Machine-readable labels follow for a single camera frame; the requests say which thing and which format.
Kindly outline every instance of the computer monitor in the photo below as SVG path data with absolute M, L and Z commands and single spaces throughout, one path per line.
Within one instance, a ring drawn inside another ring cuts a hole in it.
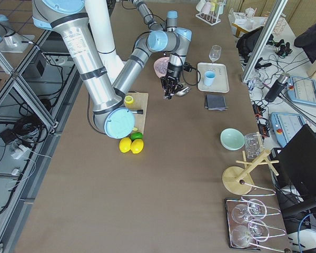
M 316 218 L 316 134 L 305 124 L 276 158 L 304 200 L 286 211 L 310 209 Z

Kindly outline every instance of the lime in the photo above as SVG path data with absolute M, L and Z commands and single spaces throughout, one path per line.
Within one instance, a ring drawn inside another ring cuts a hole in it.
M 144 148 L 144 141 L 142 139 L 136 139 L 131 144 L 131 151 L 134 154 L 140 153 Z
M 120 151 L 122 153 L 128 152 L 130 150 L 130 147 L 131 147 L 131 139 L 129 137 L 125 137 L 125 138 L 121 139 L 119 147 L 120 147 Z
M 133 141 L 137 139 L 142 139 L 142 138 L 143 138 L 143 134 L 141 132 L 134 132 L 130 136 L 130 139 Z

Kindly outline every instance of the black folded cloth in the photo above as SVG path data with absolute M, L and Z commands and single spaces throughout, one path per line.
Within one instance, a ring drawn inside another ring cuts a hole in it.
M 205 108 L 211 111 L 225 111 L 228 107 L 226 106 L 224 96 L 207 94 L 205 98 Z

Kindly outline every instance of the light green bowl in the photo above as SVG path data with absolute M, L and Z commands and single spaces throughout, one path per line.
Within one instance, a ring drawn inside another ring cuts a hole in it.
M 221 144 L 228 150 L 238 150 L 244 146 L 243 134 L 234 128 L 227 128 L 220 134 Z

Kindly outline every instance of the glass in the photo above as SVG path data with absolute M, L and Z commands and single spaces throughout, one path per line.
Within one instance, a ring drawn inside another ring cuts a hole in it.
M 267 225 L 257 219 L 253 219 L 248 223 L 248 226 L 239 225 L 232 230 L 232 242 L 241 248 L 247 248 L 254 244 L 254 240 L 258 242 L 267 241 L 269 238 L 269 229 Z
M 276 235 L 270 235 L 270 228 L 280 232 L 278 232 Z M 247 226 L 236 226 L 231 232 L 231 240 L 234 245 L 240 248 L 247 248 L 251 245 L 254 245 L 264 249 L 281 251 L 278 249 L 261 246 L 260 244 L 256 244 L 254 242 L 265 242 L 269 238 L 285 236 L 286 234 L 287 233 L 282 228 L 268 226 L 260 219 L 252 219 L 248 222 Z
M 249 133 L 244 136 L 244 147 L 248 159 L 255 159 L 262 151 L 261 134 Z
M 214 62 L 219 60 L 220 55 L 221 55 L 221 46 L 218 46 L 218 45 L 212 46 L 212 48 L 210 50 L 210 54 L 209 54 L 210 60 L 212 62 L 212 66 L 210 67 L 210 70 L 213 70 L 213 68 L 214 68 L 213 64 L 214 64 Z
M 253 90 L 254 88 L 263 88 L 263 81 L 264 81 L 264 74 L 261 72 L 256 72 L 255 76 L 248 81 L 248 91 L 249 91 L 249 96 L 252 98 L 254 96 Z
M 265 216 L 266 206 L 257 199 L 251 199 L 246 204 L 238 204 L 232 210 L 232 218 L 239 224 L 247 224 L 254 218 L 263 219 Z

